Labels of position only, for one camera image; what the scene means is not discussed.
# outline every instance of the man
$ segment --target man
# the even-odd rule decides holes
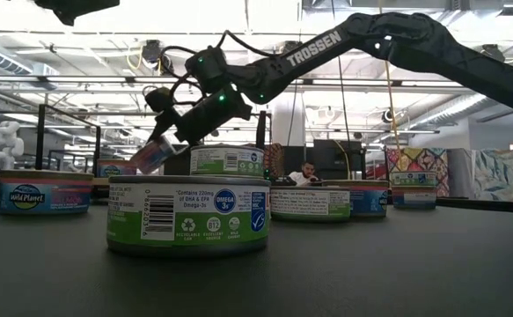
[[[297,186],[308,186],[311,182],[318,181],[315,174],[315,165],[310,161],[305,161],[301,165],[301,172],[292,172],[289,177],[297,183]]]

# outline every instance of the robotic arm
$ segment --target robotic arm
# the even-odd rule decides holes
[[[222,42],[187,59],[187,74],[170,91],[146,96],[153,109],[162,110],[153,137],[175,124],[176,137],[195,144],[232,117],[249,119],[251,108],[241,92],[256,104],[268,103],[294,79],[353,48],[405,70],[442,75],[513,108],[513,67],[462,46],[423,14],[356,13],[287,54],[268,55],[245,66],[227,64],[219,48]],[[188,76],[197,79],[204,97],[210,95],[179,116],[172,108],[173,92]]]

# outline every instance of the dark table surface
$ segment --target dark table surface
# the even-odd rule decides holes
[[[0,216],[0,316],[513,316],[513,213],[273,221],[266,250],[214,260],[131,258],[105,236],[106,206]]]

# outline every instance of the barcode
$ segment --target barcode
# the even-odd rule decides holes
[[[141,239],[174,239],[174,196],[147,195],[148,211],[143,214]]]
[[[238,155],[237,154],[225,154],[224,169],[236,171],[237,168],[238,168]]]

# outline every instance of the tuna can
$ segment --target tuna can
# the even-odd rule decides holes
[[[190,175],[264,178],[264,151],[250,146],[202,145],[191,150]]]
[[[272,218],[308,222],[350,219],[349,188],[272,187]]]
[[[436,186],[435,172],[393,172],[392,185],[397,187],[434,187]]]
[[[5,170],[0,173],[0,214],[51,215],[87,212],[90,173]]]
[[[107,245],[114,251],[203,257],[267,244],[269,181],[114,176],[109,182]]]
[[[433,210],[436,207],[435,187],[393,187],[393,207],[397,209]]]
[[[135,163],[125,159],[101,158],[98,159],[98,177],[136,175]]]
[[[387,181],[323,181],[323,186],[350,188],[352,217],[385,217]]]

